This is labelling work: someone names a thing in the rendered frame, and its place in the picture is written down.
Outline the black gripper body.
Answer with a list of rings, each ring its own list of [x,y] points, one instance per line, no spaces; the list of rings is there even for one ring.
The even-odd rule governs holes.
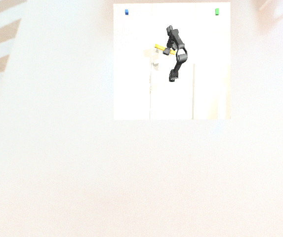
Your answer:
[[[165,55],[169,55],[169,53],[170,53],[170,47],[173,45],[173,43],[172,44],[170,44],[170,43],[168,43],[167,42],[167,44],[166,44],[166,46],[167,46],[167,48],[166,49],[164,49],[164,51],[163,51],[163,54],[165,54]]]

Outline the yellow bar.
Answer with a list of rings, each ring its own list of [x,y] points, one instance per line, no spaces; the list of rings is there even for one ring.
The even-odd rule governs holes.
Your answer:
[[[160,50],[162,50],[162,51],[164,51],[164,49],[165,49],[165,47],[163,47],[163,46],[161,46],[161,45],[158,45],[158,44],[155,44],[155,48],[160,49]],[[171,51],[170,51],[170,54],[175,55],[175,52],[176,52],[176,51],[171,50]]]

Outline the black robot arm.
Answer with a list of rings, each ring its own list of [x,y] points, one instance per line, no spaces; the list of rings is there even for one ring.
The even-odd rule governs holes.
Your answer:
[[[170,25],[167,27],[166,31],[167,31],[167,35],[169,36],[168,43],[170,44],[173,43],[170,49],[172,48],[174,51],[177,49],[177,52],[176,52],[177,62],[176,62],[174,69],[171,69],[170,74],[169,74],[169,82],[175,82],[175,79],[178,79],[178,75],[179,75],[178,71],[181,65],[185,63],[188,59],[188,51],[186,50],[185,44],[183,43],[183,41],[178,35],[179,34],[178,29],[173,29],[172,25]],[[178,55],[178,51],[180,49],[183,49],[185,53]]]

